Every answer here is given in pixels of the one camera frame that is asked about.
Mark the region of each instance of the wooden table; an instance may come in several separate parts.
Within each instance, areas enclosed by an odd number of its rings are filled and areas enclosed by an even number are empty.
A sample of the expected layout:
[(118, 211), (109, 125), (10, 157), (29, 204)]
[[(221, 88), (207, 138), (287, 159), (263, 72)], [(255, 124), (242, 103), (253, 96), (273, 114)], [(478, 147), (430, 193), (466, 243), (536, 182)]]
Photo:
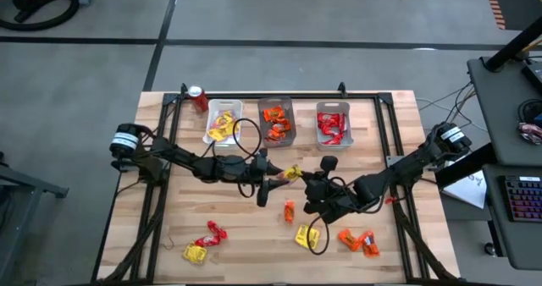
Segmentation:
[[(425, 139), (418, 107), (412, 91), (393, 91), (393, 97), (403, 146), (405, 153), (409, 153)], [(162, 92), (142, 93), (135, 122), (155, 128), (158, 125), (162, 98)], [(339, 164), (332, 175), (341, 176), (346, 182), (359, 175), (377, 173), (384, 169), (372, 101), (348, 100), (351, 104), (352, 136), (355, 142), (346, 151), (339, 152), (322, 152), (316, 149), (316, 102), (318, 100), (294, 100), (297, 137), (291, 147), (269, 150), (269, 158), (274, 164), (285, 168), (297, 163), (303, 170), (316, 171), (323, 155), (335, 155), (339, 158)], [(256, 103), (245, 101), (243, 117), (258, 120)], [(389, 119), (385, 119), (390, 136)], [(181, 108), (177, 143), (189, 151), (202, 154), (207, 147), (202, 142), (206, 121), (206, 114), (197, 115), (191, 103), (185, 102)], [(389, 140), (393, 152), (393, 140), (391, 137)], [(241, 144), (249, 150), (257, 144), (257, 132), (250, 124), (243, 124)], [(237, 150), (220, 153), (241, 154)], [(136, 177), (136, 173), (127, 173), (122, 177), (119, 187), (132, 184)], [(314, 256), (294, 241), (298, 226), (302, 223), (309, 224), (315, 218), (315, 215), (307, 215), (302, 210), (306, 199), (304, 189), (303, 182), (299, 180), (290, 187), (274, 190), (269, 194), (267, 206), (261, 208), (256, 206), (255, 197), (241, 197), (234, 184), (203, 184), (194, 179), (189, 171), (173, 167), (155, 283), (404, 282), (395, 219), (390, 205), (384, 205), (375, 215), (350, 214), (330, 225), (328, 251), (322, 256)], [(106, 277), (132, 246), (136, 238), (144, 193), (145, 185), (136, 185), (117, 198), (99, 268), (99, 278)], [(458, 276), (456, 258), (437, 187), (420, 182), (415, 186), (413, 194), (424, 240), (445, 267)], [(294, 225), (284, 221), (286, 200), (296, 202)], [(203, 266), (192, 265), (183, 259), (182, 252), (191, 241), (210, 234), (206, 226), (208, 220), (224, 226), (229, 239), (220, 246), (208, 248)], [(325, 232), (321, 223), (317, 223), (317, 228), (322, 231), (317, 248), (320, 250), (324, 246)], [(381, 256), (369, 259), (361, 251), (350, 252), (336, 239), (337, 234), (344, 228), (349, 228), (356, 236), (373, 230)], [(410, 239), (409, 250), (413, 271), (419, 273)], [(143, 253), (141, 268), (147, 267), (146, 252), (148, 253), (148, 248)]]

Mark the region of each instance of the gray floor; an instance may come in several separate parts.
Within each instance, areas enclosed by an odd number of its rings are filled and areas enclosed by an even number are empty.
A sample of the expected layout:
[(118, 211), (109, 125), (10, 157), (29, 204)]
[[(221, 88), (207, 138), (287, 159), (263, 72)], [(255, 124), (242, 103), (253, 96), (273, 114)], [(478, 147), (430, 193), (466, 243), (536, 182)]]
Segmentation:
[[(157, 38), (169, 0), (94, 0), (69, 23), (44, 32), (0, 36)], [(36, 17), (63, 5), (57, 3)], [(0, 15), (13, 16), (8, 0)], [(178, 0), (170, 39), (368, 41), (503, 44), (487, 0)], [(117, 174), (108, 144), (131, 121), (154, 46), (0, 44), (0, 150), (30, 175), (70, 187), (65, 201), (40, 205), (15, 272), (38, 285), (85, 283), (92, 273)], [(469, 58), (481, 51), (167, 46), (152, 89), (181, 83), (210, 91), (415, 90), (418, 105), (468, 82)], [(440, 102), (451, 107), (453, 97)], [(484, 127), (476, 101), (463, 112)], [(448, 112), (422, 110), (430, 128)], [(458, 119), (459, 124), (465, 121)], [(467, 126), (475, 147), (489, 139)], [(541, 272), (519, 272), (485, 256), (484, 223), (450, 222), (462, 276), (471, 281), (537, 284)]]

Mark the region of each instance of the red soda can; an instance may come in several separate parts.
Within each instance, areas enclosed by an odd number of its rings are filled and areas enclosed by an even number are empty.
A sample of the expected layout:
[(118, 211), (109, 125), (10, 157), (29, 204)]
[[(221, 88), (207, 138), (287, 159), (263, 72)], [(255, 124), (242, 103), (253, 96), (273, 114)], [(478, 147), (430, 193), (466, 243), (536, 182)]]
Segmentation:
[(188, 96), (192, 99), (192, 104), (197, 112), (205, 113), (209, 109), (209, 100), (200, 86), (190, 86)]

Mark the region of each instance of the computer keyboard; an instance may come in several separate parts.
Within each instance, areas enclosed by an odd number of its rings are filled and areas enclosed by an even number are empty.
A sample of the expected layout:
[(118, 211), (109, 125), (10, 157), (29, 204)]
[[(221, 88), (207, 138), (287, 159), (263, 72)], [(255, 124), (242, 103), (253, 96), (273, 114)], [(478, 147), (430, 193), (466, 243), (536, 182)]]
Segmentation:
[(542, 181), (538, 177), (501, 176), (510, 220), (542, 223)]

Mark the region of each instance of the plastic container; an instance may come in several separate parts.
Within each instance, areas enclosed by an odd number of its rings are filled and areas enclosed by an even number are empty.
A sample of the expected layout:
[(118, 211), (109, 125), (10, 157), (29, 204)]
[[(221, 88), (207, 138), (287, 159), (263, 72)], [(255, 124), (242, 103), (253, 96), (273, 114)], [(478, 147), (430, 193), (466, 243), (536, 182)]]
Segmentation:
[[(273, 127), (273, 123), (266, 122), (263, 116), (265, 109), (280, 106), (285, 110), (285, 118), (290, 120), (291, 129), (286, 131), (286, 137), (280, 141), (267, 141), (265, 137), (268, 131)], [(260, 130), (262, 131), (263, 145), (267, 148), (291, 146), (296, 138), (296, 121), (294, 120), (294, 108), (291, 104), (291, 99), (287, 96), (275, 96), (260, 99), (257, 102), (258, 115), (260, 116)]]
[[(317, 145), (320, 151), (341, 151), (351, 146), (354, 143), (352, 139), (352, 131), (350, 126), (350, 104), (347, 102), (318, 102), (316, 104), (316, 138)], [(345, 114), (345, 136), (339, 145), (327, 146), (323, 142), (330, 140), (331, 137), (322, 134), (322, 131), (318, 128), (318, 113), (344, 113)]]
[[(243, 102), (239, 100), (211, 100), (209, 101), (209, 115), (207, 117), (207, 127), (205, 128), (205, 135), (203, 136), (203, 142), (211, 144), (213, 138), (209, 137), (207, 132), (211, 129), (211, 125), (214, 120), (218, 118), (221, 112), (231, 111), (235, 115), (236, 119), (243, 118)], [(235, 135), (237, 140), (241, 139), (241, 126), (239, 132)], [(234, 146), (234, 136), (230, 136), (225, 140), (217, 141), (215, 146)]]

